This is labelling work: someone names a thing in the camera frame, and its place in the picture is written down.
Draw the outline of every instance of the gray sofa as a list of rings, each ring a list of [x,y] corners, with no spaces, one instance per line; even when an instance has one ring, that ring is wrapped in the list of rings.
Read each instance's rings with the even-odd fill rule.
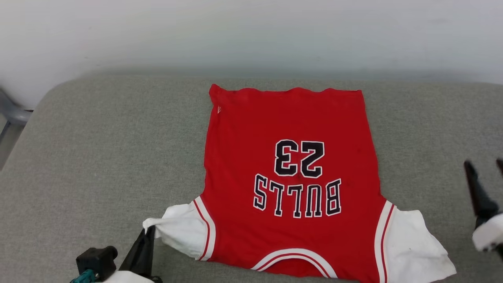
[[[407,82],[114,76],[57,86],[35,109],[0,173],[0,281],[69,282],[89,247],[115,246],[120,265],[148,217],[197,197],[212,83],[227,89],[362,89],[382,194],[419,209],[458,274],[501,282],[496,254],[475,251],[463,171],[470,158],[503,204],[503,86]],[[197,262],[156,243],[164,282],[328,282]]]

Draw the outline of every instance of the white trim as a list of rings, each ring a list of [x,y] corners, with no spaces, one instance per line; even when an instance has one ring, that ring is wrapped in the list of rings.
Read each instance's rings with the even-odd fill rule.
[[[208,247],[206,248],[206,253],[201,258],[201,260],[208,260],[213,255],[213,250],[215,249],[215,238],[216,238],[215,223],[211,219],[208,211],[206,210],[206,207],[204,206],[201,197],[200,196],[196,197],[196,199],[194,199],[194,202],[197,204],[197,207],[199,208],[199,211],[201,212],[201,215],[203,216],[204,220],[206,220],[208,222],[208,225],[210,226],[210,229],[208,231],[210,235],[207,243]]]
[[[388,237],[389,227],[391,226],[391,222],[393,221],[393,214],[395,211],[396,211],[396,206],[393,205],[391,212],[390,212],[390,215],[389,215],[388,226],[386,226],[386,231],[384,231],[384,236],[383,236],[384,238],[382,240],[383,250],[385,251],[384,252],[384,267],[386,268],[386,274],[388,275],[387,276],[388,282],[389,282],[389,268],[388,268],[389,265],[388,265],[388,256],[386,254],[386,239]]]
[[[379,272],[379,283],[386,283],[384,276],[385,262],[382,262],[381,243],[382,237],[385,233],[384,228],[386,227],[386,221],[388,220],[392,206],[393,204],[389,201],[386,201],[386,203],[384,204],[384,207],[381,211],[381,216],[379,217],[379,222],[377,223],[377,229],[374,238],[374,251],[376,256],[377,271]]]
[[[314,267],[316,267],[323,276],[337,278],[336,272],[332,266],[330,266],[330,264],[322,256],[306,249],[284,249],[272,252],[260,260],[251,269],[264,271],[276,262],[289,258],[304,259],[314,265]]]

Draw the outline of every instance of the white robot part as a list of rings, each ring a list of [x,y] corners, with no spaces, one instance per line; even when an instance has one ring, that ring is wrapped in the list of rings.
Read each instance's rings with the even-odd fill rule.
[[[496,215],[477,227],[472,240],[478,251],[493,250],[503,243],[503,214]]]
[[[105,283],[153,283],[153,281],[130,271],[116,271],[105,280]]]

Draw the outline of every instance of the clothing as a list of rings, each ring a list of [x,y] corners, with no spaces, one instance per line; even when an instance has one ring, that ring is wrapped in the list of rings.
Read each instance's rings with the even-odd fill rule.
[[[361,91],[213,85],[210,97],[203,193],[144,222],[165,243],[294,276],[430,282],[455,273],[421,214],[381,195]]]

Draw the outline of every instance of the red stripe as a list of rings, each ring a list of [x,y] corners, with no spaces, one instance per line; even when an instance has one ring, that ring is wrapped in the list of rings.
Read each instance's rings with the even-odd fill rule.
[[[323,272],[325,272],[326,277],[330,278],[330,276],[328,275],[328,272],[326,272],[325,268],[323,268],[323,265],[321,265],[321,264],[320,264],[320,263],[319,263],[316,259],[314,259],[314,258],[312,258],[312,257],[310,257],[310,256],[308,256],[308,255],[302,254],[302,253],[285,253],[285,254],[280,254],[280,255],[277,255],[277,256],[275,256],[275,257],[271,258],[271,260],[269,260],[268,262],[266,262],[266,263],[262,264],[262,266],[261,266],[261,267],[259,267],[259,268],[257,268],[257,270],[262,269],[262,267],[264,267],[264,266],[268,265],[271,261],[274,261],[274,260],[275,260],[275,259],[277,259],[278,257],[282,257],[282,256],[289,256],[289,255],[301,255],[301,256],[305,256],[305,257],[307,257],[307,258],[311,259],[312,261],[314,261],[314,262],[316,262],[316,263],[318,264],[318,266],[321,268],[321,270],[323,270]]]
[[[203,255],[201,255],[201,257],[198,259],[198,260],[201,260],[201,258],[203,258],[204,255],[206,255],[206,251],[208,250],[208,243],[210,242],[210,225],[209,225],[208,221],[206,221],[206,219],[204,219],[203,214],[199,210],[199,206],[197,206],[197,202],[195,200],[194,200],[194,204],[196,205],[197,212],[199,212],[199,216],[201,216],[201,218],[206,223],[206,227],[208,227],[208,233],[206,233],[206,246],[204,247]]]
[[[384,261],[384,236],[386,235],[386,229],[388,228],[389,219],[391,218],[391,213],[393,212],[394,204],[391,205],[391,209],[389,210],[388,219],[386,219],[386,225],[384,226],[384,231],[382,233],[381,238],[381,258],[382,258],[382,266],[384,267],[384,283],[388,282],[388,273],[386,272],[386,262]]]

